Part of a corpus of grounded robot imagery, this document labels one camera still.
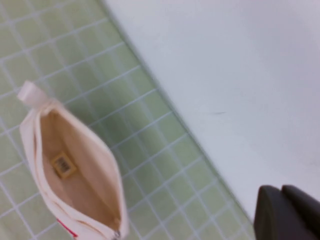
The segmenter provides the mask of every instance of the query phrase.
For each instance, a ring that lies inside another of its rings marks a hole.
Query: barcode label
[[[64,152],[52,159],[51,165],[62,179],[69,177],[77,170],[76,166]]]

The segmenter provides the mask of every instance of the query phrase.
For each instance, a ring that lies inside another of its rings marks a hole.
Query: white wall
[[[105,1],[251,218],[262,184],[320,199],[320,1]]]

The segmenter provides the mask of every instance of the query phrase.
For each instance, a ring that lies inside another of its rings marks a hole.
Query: black object
[[[320,240],[320,203],[292,185],[261,186],[254,232],[256,240]]]

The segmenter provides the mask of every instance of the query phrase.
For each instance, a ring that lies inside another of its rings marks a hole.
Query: zipper pull
[[[121,237],[120,231],[115,231],[114,237],[112,238],[112,240],[119,240],[120,237]]]

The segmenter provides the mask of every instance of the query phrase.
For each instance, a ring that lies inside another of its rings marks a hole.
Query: green tiled floor
[[[26,164],[16,95],[36,82],[113,151],[127,240],[249,240],[252,226],[96,0],[0,0],[0,239],[70,240]]]

